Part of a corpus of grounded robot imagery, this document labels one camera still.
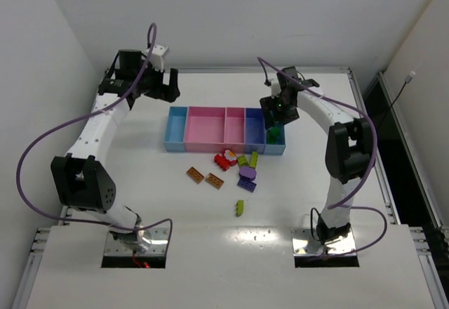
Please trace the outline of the lime curved lego brick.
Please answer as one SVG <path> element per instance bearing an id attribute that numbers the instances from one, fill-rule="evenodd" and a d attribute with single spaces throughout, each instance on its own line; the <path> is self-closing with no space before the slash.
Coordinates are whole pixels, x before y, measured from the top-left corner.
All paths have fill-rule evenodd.
<path id="1" fill-rule="evenodd" d="M 244 201 L 243 200 L 238 200 L 236 202 L 236 208 L 235 208 L 236 217 L 242 216 L 243 212 L 244 212 Z"/>

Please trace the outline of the lime square lego brick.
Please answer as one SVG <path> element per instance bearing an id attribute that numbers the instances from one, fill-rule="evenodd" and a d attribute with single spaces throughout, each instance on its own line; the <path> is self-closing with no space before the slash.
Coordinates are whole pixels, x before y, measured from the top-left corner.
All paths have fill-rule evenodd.
<path id="1" fill-rule="evenodd" d="M 240 167 L 242 166 L 249 166 L 248 160 L 246 159 L 245 155 L 240 155 L 237 157 L 237 161 Z"/>

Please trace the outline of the green square lego brick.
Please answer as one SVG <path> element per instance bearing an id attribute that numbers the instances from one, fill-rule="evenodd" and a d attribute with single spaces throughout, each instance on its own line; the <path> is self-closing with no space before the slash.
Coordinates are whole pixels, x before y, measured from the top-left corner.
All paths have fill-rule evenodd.
<path id="1" fill-rule="evenodd" d="M 277 126 L 273 126 L 267 130 L 267 144 L 273 145 L 276 144 L 276 142 L 279 139 L 279 136 L 281 135 L 280 128 Z"/>

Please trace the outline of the lime long lego brick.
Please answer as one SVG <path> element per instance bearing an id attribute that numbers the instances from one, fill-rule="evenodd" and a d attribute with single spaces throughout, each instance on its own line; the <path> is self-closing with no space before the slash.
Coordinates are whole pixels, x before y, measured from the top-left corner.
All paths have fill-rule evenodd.
<path id="1" fill-rule="evenodd" d="M 250 156 L 249 167 L 255 169 L 257 167 L 258 152 L 253 151 Z"/>

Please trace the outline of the small pink bin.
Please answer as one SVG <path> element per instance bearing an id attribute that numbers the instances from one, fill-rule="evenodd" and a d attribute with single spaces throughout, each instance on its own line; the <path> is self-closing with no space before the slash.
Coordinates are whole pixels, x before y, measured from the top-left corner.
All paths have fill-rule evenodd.
<path id="1" fill-rule="evenodd" d="M 224 126 L 224 143 L 232 151 L 243 153 L 245 148 L 245 109 L 227 107 Z"/>

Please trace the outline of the dark purple lego plate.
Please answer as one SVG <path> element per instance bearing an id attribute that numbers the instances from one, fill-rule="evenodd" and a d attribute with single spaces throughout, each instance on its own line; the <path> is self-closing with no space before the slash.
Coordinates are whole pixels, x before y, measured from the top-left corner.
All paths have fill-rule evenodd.
<path id="1" fill-rule="evenodd" d="M 255 190 L 255 188 L 257 186 L 256 183 L 254 183 L 251 180 L 245 179 L 245 178 L 240 178 L 238 183 L 237 183 L 237 185 L 240 188 L 243 188 L 244 190 L 247 190 L 249 192 L 254 192 L 254 190 Z"/>

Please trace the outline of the periwinkle blue bin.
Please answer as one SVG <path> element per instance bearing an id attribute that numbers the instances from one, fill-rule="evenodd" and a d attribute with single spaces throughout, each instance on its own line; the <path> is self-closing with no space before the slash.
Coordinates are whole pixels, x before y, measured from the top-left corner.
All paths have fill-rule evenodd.
<path id="1" fill-rule="evenodd" d="M 265 150 L 264 116 L 260 108 L 245 109 L 245 153 L 257 152 L 262 154 Z"/>

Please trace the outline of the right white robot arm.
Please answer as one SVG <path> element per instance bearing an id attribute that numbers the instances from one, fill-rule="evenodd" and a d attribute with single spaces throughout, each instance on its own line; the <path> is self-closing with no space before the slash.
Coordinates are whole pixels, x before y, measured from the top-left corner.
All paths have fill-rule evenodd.
<path id="1" fill-rule="evenodd" d="M 352 198 L 366 181 L 375 162 L 377 137 L 367 117 L 354 117 L 349 106 L 324 96 L 319 84 L 305 79 L 295 67 L 283 68 L 275 79 L 265 79 L 269 96 L 260 99 L 269 138 L 277 126 L 289 124 L 306 112 L 327 136 L 325 165 L 330 186 L 319 212 L 314 238 L 324 244 L 349 233 Z"/>

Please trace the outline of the light blue bin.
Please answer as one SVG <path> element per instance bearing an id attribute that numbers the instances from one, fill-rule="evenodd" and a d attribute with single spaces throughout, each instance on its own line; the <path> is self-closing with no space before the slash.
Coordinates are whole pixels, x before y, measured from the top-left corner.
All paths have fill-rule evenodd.
<path id="1" fill-rule="evenodd" d="M 266 131 L 266 145 L 264 149 L 265 155 L 282 155 L 286 148 L 286 140 L 285 140 L 285 130 L 282 124 L 278 124 L 277 127 L 280 128 L 281 135 L 279 136 L 276 144 L 270 145 L 267 144 L 267 131 Z"/>
<path id="2" fill-rule="evenodd" d="M 170 107 L 163 140 L 167 152 L 184 152 L 188 107 Z"/>

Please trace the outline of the right light blue bin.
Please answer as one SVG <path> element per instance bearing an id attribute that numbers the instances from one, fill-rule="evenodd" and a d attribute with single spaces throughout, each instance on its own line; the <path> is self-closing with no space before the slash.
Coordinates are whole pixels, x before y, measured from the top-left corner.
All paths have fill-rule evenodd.
<path id="1" fill-rule="evenodd" d="M 267 144 L 267 131 L 266 131 L 266 145 L 264 149 L 265 155 L 282 155 L 286 148 L 286 140 L 285 140 L 285 130 L 282 124 L 278 124 L 277 127 L 280 128 L 281 135 L 279 136 L 276 144 L 270 145 Z"/>

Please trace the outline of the orange lego plate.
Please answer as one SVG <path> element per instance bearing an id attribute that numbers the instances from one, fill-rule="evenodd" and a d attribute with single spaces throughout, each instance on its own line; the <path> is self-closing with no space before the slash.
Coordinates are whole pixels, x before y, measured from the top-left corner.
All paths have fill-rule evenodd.
<path id="1" fill-rule="evenodd" d="M 206 176 L 206 182 L 209 183 L 210 185 L 212 185 L 214 188 L 216 188 L 218 190 L 224 184 L 224 181 L 221 178 L 219 178 L 218 176 L 216 176 L 215 174 L 213 174 L 213 173 L 209 173 Z"/>
<path id="2" fill-rule="evenodd" d="M 193 166 L 187 170 L 187 175 L 197 184 L 201 183 L 205 178 L 204 175 Z"/>

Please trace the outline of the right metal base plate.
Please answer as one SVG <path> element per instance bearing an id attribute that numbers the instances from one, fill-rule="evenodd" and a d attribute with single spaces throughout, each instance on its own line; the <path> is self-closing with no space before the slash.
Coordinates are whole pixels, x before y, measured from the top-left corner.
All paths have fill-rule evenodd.
<path id="1" fill-rule="evenodd" d="M 339 236 L 337 239 L 325 241 L 324 244 L 312 237 L 309 228 L 295 228 L 291 234 L 294 257 L 343 257 L 357 255 L 352 230 L 345 237 Z"/>

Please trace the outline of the lilac oval lego piece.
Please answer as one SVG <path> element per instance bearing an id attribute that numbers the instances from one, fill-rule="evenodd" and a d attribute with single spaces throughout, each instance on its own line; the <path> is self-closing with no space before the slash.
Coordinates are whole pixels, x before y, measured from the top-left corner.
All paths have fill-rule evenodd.
<path id="1" fill-rule="evenodd" d="M 239 169 L 239 175 L 243 179 L 247 179 L 247 180 L 253 181 L 253 180 L 255 180 L 255 178 L 257 176 L 257 172 L 251 166 L 242 166 Z"/>

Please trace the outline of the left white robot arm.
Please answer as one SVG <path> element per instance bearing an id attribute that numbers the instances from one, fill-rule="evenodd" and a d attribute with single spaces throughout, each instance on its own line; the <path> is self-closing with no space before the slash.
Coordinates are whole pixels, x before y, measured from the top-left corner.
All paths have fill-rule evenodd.
<path id="1" fill-rule="evenodd" d="M 105 162 L 120 123 L 140 96 L 169 103 L 180 96 L 176 69 L 170 69 L 169 82 L 163 83 L 168 51 L 160 45 L 144 51 L 120 50 L 100 82 L 93 116 L 66 155 L 51 162 L 61 203 L 106 223 L 114 240 L 139 253 L 149 250 L 151 234 L 143 230 L 141 217 L 119 200 Z"/>

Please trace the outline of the red flower lego piece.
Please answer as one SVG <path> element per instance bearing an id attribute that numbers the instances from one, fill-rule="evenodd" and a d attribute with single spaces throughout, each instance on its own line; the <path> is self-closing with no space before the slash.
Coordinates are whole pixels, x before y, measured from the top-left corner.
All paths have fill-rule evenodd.
<path id="1" fill-rule="evenodd" d="M 223 157 L 227 160 L 230 166 L 235 166 L 238 163 L 238 158 L 236 154 L 229 149 L 226 149 L 223 152 Z"/>

